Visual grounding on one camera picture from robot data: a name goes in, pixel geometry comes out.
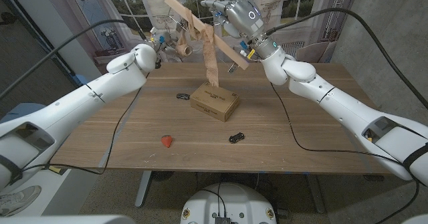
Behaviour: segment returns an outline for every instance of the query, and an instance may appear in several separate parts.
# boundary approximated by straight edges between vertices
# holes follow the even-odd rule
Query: screw
[[[189,217],[190,216],[190,210],[189,210],[189,208],[188,209],[185,209],[184,211],[183,211],[183,218],[184,219],[187,219],[187,217]]]
[[[274,211],[272,211],[272,209],[270,209],[270,208],[268,208],[266,210],[266,215],[267,215],[267,217],[269,217],[269,219],[272,219],[275,217]]]

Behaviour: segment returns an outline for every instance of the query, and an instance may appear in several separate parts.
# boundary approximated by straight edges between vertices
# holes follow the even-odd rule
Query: black cable
[[[284,108],[284,111],[286,112],[286,116],[287,116],[287,119],[288,119],[288,124],[290,125],[290,129],[291,129],[291,131],[292,131],[292,135],[293,135],[293,138],[294,138],[294,141],[296,142],[296,144],[300,147],[300,148],[302,148],[302,149],[304,149],[304,150],[307,150],[307,151],[314,151],[314,152],[347,152],[347,153],[357,153],[357,154],[367,154],[367,155],[371,155],[371,156],[375,156],[375,157],[379,157],[379,158],[383,158],[383,159],[385,159],[385,160],[389,160],[389,161],[391,161],[391,162],[394,162],[394,163],[397,163],[397,164],[399,164],[399,165],[401,165],[401,166],[403,166],[403,164],[402,163],[400,163],[399,161],[397,161],[397,160],[394,160],[394,159],[391,159],[391,158],[388,158],[388,157],[386,157],[386,156],[381,156],[381,155],[379,155],[379,154],[373,154],[373,153],[369,153],[369,152],[362,152],[362,151],[355,151],[355,150],[314,150],[314,149],[309,149],[309,148],[305,148],[305,147],[303,147],[302,145],[300,145],[300,143],[297,141],[297,138],[296,138],[296,135],[294,134],[294,130],[293,130],[293,126],[292,126],[292,122],[291,122],[291,120],[290,120],[290,116],[288,115],[288,111],[287,111],[287,108],[286,108],[286,106],[285,106],[285,104],[284,104],[284,102],[282,101],[282,98],[281,98],[281,96],[278,94],[278,92],[276,91],[276,89],[275,89],[275,87],[274,87],[274,85],[272,84],[272,83],[270,83],[270,85],[272,86],[272,89],[274,89],[274,92],[275,92],[275,94],[276,94],[276,96],[280,99],[280,101],[281,101],[281,104],[282,104],[282,107]],[[391,215],[389,215],[388,217],[385,217],[384,219],[382,219],[382,220],[380,220],[380,221],[378,221],[376,224],[380,224],[380,223],[382,223],[382,222],[384,222],[384,221],[386,221],[387,219],[390,219],[391,217],[393,217],[394,215],[396,215],[397,213],[400,213],[402,210],[404,210],[404,209],[406,209],[407,207],[409,207],[412,203],[413,203],[413,201],[415,201],[415,199],[416,199],[416,197],[417,197],[417,195],[419,194],[419,181],[412,175],[412,173],[410,173],[410,175],[412,176],[412,178],[413,178],[413,180],[415,180],[415,182],[416,182],[416,191],[415,191],[415,194],[413,195],[413,198],[404,206],[404,207],[401,207],[398,211],[395,211],[394,213],[392,213]]]
[[[220,183],[219,183],[219,188],[217,188],[217,204],[219,205],[219,216],[220,216],[220,200],[219,200],[219,197],[220,197],[220,186],[221,186],[221,181],[223,180],[222,179],[222,177],[223,177],[223,174],[220,174]]]
[[[331,7],[331,8],[323,9],[323,10],[317,11],[317,12],[311,14],[311,15],[303,17],[303,18],[301,18],[301,19],[299,19],[297,21],[293,21],[291,23],[286,23],[286,24],[283,24],[283,25],[279,25],[277,27],[273,27],[273,28],[267,30],[265,34],[266,35],[271,35],[271,34],[273,34],[274,32],[276,32],[279,29],[283,29],[285,27],[289,27],[291,25],[295,25],[297,23],[303,22],[303,21],[308,20],[308,19],[310,19],[312,17],[315,17],[317,15],[320,15],[320,14],[323,14],[323,13],[328,13],[328,12],[342,12],[342,13],[346,13],[346,14],[349,14],[349,15],[353,16],[356,20],[358,20],[361,23],[361,25],[367,30],[368,34],[372,37],[374,43],[379,48],[379,50],[381,51],[381,53],[383,54],[383,56],[387,60],[388,64],[392,67],[392,69],[394,70],[394,72],[400,77],[400,79],[410,89],[410,91],[412,91],[412,93],[424,105],[424,107],[426,107],[426,109],[428,109],[428,101],[421,95],[421,93],[419,93],[419,91],[417,91],[417,89],[412,85],[412,83],[410,83],[410,81],[403,75],[403,73],[401,73],[401,71],[398,69],[398,67],[394,64],[394,61],[389,57],[387,51],[382,46],[381,42],[376,37],[376,35],[372,31],[372,29],[368,26],[368,24],[366,23],[366,21],[364,21],[362,19],[362,17],[360,17],[358,14],[356,14],[355,12],[353,12],[351,10],[347,10],[347,9],[343,9],[343,8],[339,8],[339,7]]]
[[[23,75],[21,75],[17,80],[15,80],[5,90],[3,90],[2,93],[0,94],[0,100],[2,98],[4,98],[6,96],[6,94],[8,94],[10,91],[12,91],[12,89],[14,89],[14,87],[16,87],[16,85],[18,85],[19,83],[21,83],[28,75],[30,75],[36,69],[38,69],[38,67],[40,67],[43,62],[45,62],[50,57],[52,57],[54,54],[56,54],[59,50],[61,50],[61,48],[63,48],[69,42],[75,40],[77,37],[81,36],[82,34],[84,34],[87,31],[95,28],[96,26],[102,25],[104,23],[126,23],[126,22],[124,20],[122,20],[122,19],[107,19],[107,20],[102,20],[102,21],[94,23],[94,24],[90,25],[89,27],[83,29],[78,34],[75,34],[75,35],[69,37],[67,40],[65,40],[64,42],[62,42],[58,47],[56,47],[52,51],[50,51],[44,58],[42,58],[40,61],[38,61],[33,67],[31,67],[29,70],[27,70]]]
[[[391,215],[389,215],[388,217],[385,217],[384,219],[376,222],[376,224],[381,224],[382,222],[390,219],[391,217],[395,216],[396,214],[400,213],[402,210],[406,209],[407,207],[409,207],[413,201],[415,201],[417,195],[419,194],[419,181],[415,181],[416,183],[416,190],[415,190],[415,194],[413,195],[412,199],[406,204],[404,205],[404,207],[401,207],[400,209],[398,209],[397,211],[395,211],[394,213],[392,213]]]
[[[223,207],[225,208],[225,217],[226,217],[226,206],[225,206],[225,202],[223,201],[223,198],[221,198],[220,195],[217,194],[217,193],[215,193],[214,191],[210,191],[210,190],[207,190],[207,189],[201,189],[201,191],[208,191],[209,193],[213,193],[214,195],[216,195],[217,199],[218,198],[221,199],[221,202],[223,203]]]
[[[86,172],[89,172],[89,173],[92,173],[92,174],[96,174],[96,175],[102,175],[102,174],[104,174],[104,172],[105,172],[105,171],[106,171],[106,169],[107,169],[108,161],[110,160],[110,154],[112,153],[113,144],[114,144],[114,137],[116,136],[116,131],[117,131],[117,129],[118,129],[118,126],[119,126],[119,124],[120,124],[120,121],[122,121],[123,116],[125,116],[125,114],[128,112],[128,110],[131,108],[132,104],[135,102],[135,100],[136,100],[136,98],[138,97],[138,94],[140,93],[141,89],[142,89],[142,88],[140,88],[140,89],[137,91],[137,93],[136,93],[136,95],[135,95],[134,99],[133,99],[133,100],[132,100],[132,102],[129,104],[129,106],[127,107],[127,109],[123,112],[123,114],[122,114],[122,115],[121,115],[121,117],[119,118],[118,122],[116,123],[116,126],[114,127],[113,137],[112,137],[112,142],[110,143],[110,149],[109,149],[109,151],[108,151],[107,160],[106,160],[106,165],[104,166],[104,168],[103,168],[103,170],[102,170],[102,171],[100,171],[100,172],[98,172],[98,171],[91,171],[91,170],[88,170],[88,169],[85,169],[85,168],[82,168],[82,167],[72,166],[72,165],[69,165],[69,164],[51,164],[51,163],[46,163],[46,164],[37,164],[37,165],[33,165],[33,166],[30,166],[30,167],[24,168],[24,169],[22,169],[22,172],[27,171],[27,170],[29,170],[29,169],[33,169],[33,168],[37,168],[37,167],[41,167],[41,166],[44,166],[46,169],[48,169],[48,168],[49,168],[49,166],[63,166],[63,167],[67,167],[67,168],[73,168],[73,169],[78,169],[78,170],[81,170],[81,171],[86,171]]]

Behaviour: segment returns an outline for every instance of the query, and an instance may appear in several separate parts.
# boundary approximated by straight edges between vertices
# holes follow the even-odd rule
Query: floor
[[[98,177],[94,188],[80,210],[81,215],[121,214],[136,223],[179,223],[181,210],[197,189],[222,181],[234,181],[255,186],[256,174],[175,172],[163,181],[167,173],[153,179],[146,201],[134,206],[141,171],[107,171]],[[394,176],[382,182],[367,181],[362,176],[318,176],[328,213],[318,214],[304,175],[260,174],[258,190],[272,204],[288,209],[291,215],[280,219],[286,223],[375,223],[402,207],[413,196],[415,184]],[[401,223],[409,217],[426,212],[428,192],[421,187],[416,201],[385,223]]]

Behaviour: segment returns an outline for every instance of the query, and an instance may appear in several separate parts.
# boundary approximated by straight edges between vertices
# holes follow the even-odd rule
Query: table leg
[[[151,174],[152,174],[152,171],[142,172],[140,187],[138,188],[138,192],[136,194],[136,200],[135,200],[136,207],[142,207],[142,204],[144,203],[144,199],[148,191],[148,184],[150,183]]]
[[[324,200],[322,199],[320,183],[318,182],[317,176],[316,175],[305,175],[305,176],[306,176],[306,180],[308,181],[312,198],[314,200],[316,212],[319,214],[325,213],[326,208],[324,206]]]

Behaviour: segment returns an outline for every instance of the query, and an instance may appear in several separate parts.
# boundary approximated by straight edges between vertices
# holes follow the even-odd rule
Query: brown paper
[[[189,44],[187,44],[185,31],[182,30],[181,36],[177,42],[177,46],[175,46],[175,51],[183,57],[188,57],[192,53],[192,51],[189,51],[189,48],[190,47]]]
[[[207,67],[207,78],[212,86],[219,87],[219,68],[215,57],[214,47],[214,27],[205,24],[202,30],[203,39],[203,59]]]
[[[203,59],[207,67],[207,78],[212,86],[219,87],[219,68],[217,67],[217,58],[215,57],[214,47],[214,27],[205,24],[202,31],[197,31],[193,25],[193,15],[190,9],[186,9],[188,19],[187,26],[189,34],[196,40],[203,39]]]

